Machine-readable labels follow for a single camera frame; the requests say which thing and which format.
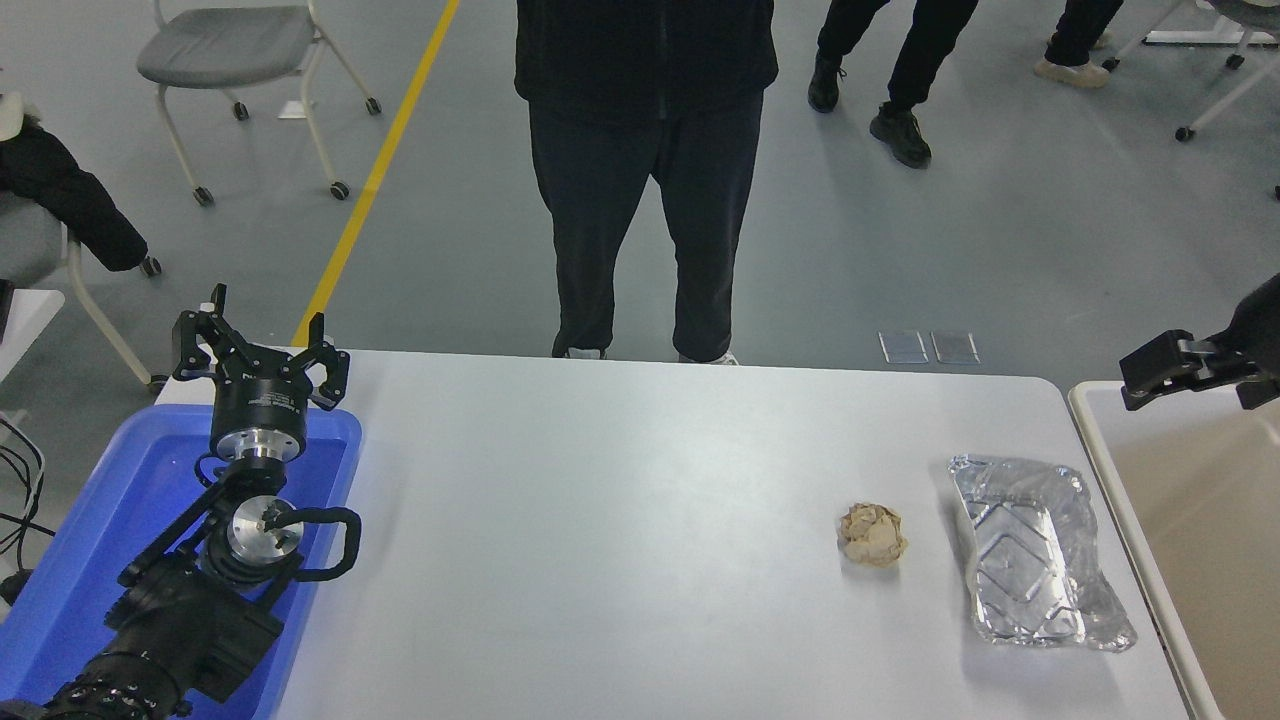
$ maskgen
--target gray chair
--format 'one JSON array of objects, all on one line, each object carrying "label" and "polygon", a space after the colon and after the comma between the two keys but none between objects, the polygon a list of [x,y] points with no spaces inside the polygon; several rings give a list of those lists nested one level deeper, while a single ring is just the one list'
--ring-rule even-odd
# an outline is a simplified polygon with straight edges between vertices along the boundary
[{"label": "gray chair", "polygon": [[[315,0],[306,5],[276,8],[201,8],[186,10],[165,20],[160,0],[151,0],[160,32],[138,55],[138,73],[156,83],[156,106],[169,129],[178,161],[191,183],[200,205],[211,205],[214,196],[196,179],[191,160],[165,105],[170,87],[219,90],[232,102],[237,120],[248,119],[248,109],[232,92],[234,88],[260,85],[285,76],[302,76],[302,111],[320,163],[329,181],[329,192],[338,200],[351,195],[347,183],[338,179],[329,161],[329,152],[320,138],[311,110],[311,81],[316,65],[329,47],[347,69],[365,96],[365,109],[371,115],[383,111],[365,81],[356,74],[347,56],[334,45],[316,19]],[[308,50],[315,46],[315,51]]]},{"label": "gray chair", "polygon": [[[29,287],[58,269],[63,263],[64,246],[67,273],[76,299],[138,382],[152,393],[159,393],[166,377],[147,373],[138,355],[90,296],[81,273],[81,243],[40,205],[12,192],[0,192],[0,278],[10,279],[18,287]],[[161,272],[160,264],[150,256],[141,268],[147,277]]]},{"label": "gray chair", "polygon": [[[1120,60],[1138,47],[1143,38],[1147,37],[1147,33],[1156,29],[1160,23],[1165,22],[1165,18],[1174,14],[1174,10],[1181,8],[1188,1],[1190,0],[1174,0],[1170,3],[1170,5],[1165,8],[1146,29],[1130,40],[1129,44],[1121,47],[1119,53],[1103,61],[1102,67],[1110,72],[1115,72]],[[1228,68],[1234,70],[1244,63],[1242,53],[1254,33],[1262,32],[1280,40],[1280,5],[1268,6],[1268,4],[1258,4],[1257,1],[1251,3],[1248,0],[1207,0],[1207,3],[1212,5],[1213,10],[1216,10],[1220,15],[1238,23],[1244,31],[1235,53],[1226,59]],[[1189,142],[1193,137],[1196,137],[1196,133],[1199,129],[1221,114],[1222,110],[1226,110],[1231,102],[1235,102],[1236,99],[1248,92],[1249,88],[1258,83],[1258,81],[1275,70],[1277,65],[1280,65],[1280,55],[1272,58],[1263,67],[1258,68],[1252,76],[1245,78],[1244,82],[1236,86],[1235,90],[1215,102],[1212,108],[1204,110],[1204,113],[1196,118],[1194,122],[1178,128],[1174,137],[1179,142]]]}]

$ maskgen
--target yellow floor line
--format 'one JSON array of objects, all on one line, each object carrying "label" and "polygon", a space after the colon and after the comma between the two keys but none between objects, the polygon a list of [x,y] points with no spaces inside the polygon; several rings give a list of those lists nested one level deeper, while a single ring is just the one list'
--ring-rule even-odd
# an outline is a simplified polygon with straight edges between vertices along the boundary
[{"label": "yellow floor line", "polygon": [[320,283],[316,286],[315,293],[311,295],[311,302],[307,304],[306,311],[302,313],[302,320],[298,322],[297,332],[293,333],[293,346],[296,347],[306,346],[307,325],[311,323],[311,316],[316,313],[324,313],[329,305],[329,299],[333,297],[333,291],[338,286],[338,278],[342,277],[342,270],[347,266],[347,259],[351,258],[351,250],[356,246],[361,228],[365,227],[365,218],[369,217],[369,209],[374,205],[374,197],[383,186],[387,168],[392,164],[396,149],[404,135],[404,126],[408,124],[408,119],[413,115],[413,106],[417,105],[417,97],[426,83],[426,76],[431,72],[431,64],[435,63],[435,56],[440,51],[445,33],[449,32],[449,23],[453,22],[453,14],[457,9],[458,0],[449,0],[440,14],[440,22],[435,26],[435,32],[431,33],[431,41],[426,44],[426,53],[422,54],[422,60],[417,64],[417,72],[413,73],[413,79],[408,83],[408,91],[404,92],[399,111],[396,113],[392,129],[387,133],[387,140],[383,142],[383,149],[378,152],[378,159],[374,160],[374,169],[369,172],[365,188],[360,192],[360,199],[356,200],[356,208],[351,211],[347,227],[342,231],[338,247],[329,256],[329,264],[325,266],[324,274],[320,275]]}]

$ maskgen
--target aluminum foil tray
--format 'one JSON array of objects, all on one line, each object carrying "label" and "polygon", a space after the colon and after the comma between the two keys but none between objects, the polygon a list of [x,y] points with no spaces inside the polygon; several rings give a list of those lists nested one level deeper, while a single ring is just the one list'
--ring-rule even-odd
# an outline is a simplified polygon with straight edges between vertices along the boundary
[{"label": "aluminum foil tray", "polygon": [[1121,652],[1137,633],[1097,562],[1089,491],[1071,468],[1018,457],[951,460],[965,584],[978,634],[1029,647]]}]

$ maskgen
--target blue tray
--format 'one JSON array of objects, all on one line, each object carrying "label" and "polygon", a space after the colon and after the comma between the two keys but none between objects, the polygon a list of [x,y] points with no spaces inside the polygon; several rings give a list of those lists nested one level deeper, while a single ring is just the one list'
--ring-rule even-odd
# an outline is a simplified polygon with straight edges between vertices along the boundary
[{"label": "blue tray", "polygon": [[[211,411],[157,405],[116,430],[13,612],[0,624],[0,700],[47,702],[115,637],[102,619],[124,593],[115,582],[120,570],[204,491],[192,465],[209,450]],[[360,439],[360,421],[349,413],[310,410],[306,452],[289,462],[280,497],[297,507],[342,505]],[[307,528],[300,547],[307,568],[325,565],[337,530]],[[284,620],[284,633],[225,705],[187,694],[193,720],[265,720],[274,712],[316,589],[316,583],[293,583],[275,603],[273,614]]]}]

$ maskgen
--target black jacket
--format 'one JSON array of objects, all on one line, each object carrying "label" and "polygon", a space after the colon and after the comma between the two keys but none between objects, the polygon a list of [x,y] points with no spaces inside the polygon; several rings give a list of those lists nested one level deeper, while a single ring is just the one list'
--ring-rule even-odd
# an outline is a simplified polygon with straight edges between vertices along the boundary
[{"label": "black jacket", "polygon": [[[0,142],[0,192],[6,190],[52,213],[108,270],[137,268],[147,256],[147,241],[102,183],[82,170],[67,146],[29,115],[17,136]],[[0,238],[0,252],[5,242],[19,241]]]},{"label": "black jacket", "polygon": [[675,119],[778,74],[773,0],[517,0],[516,91],[599,119]]}]

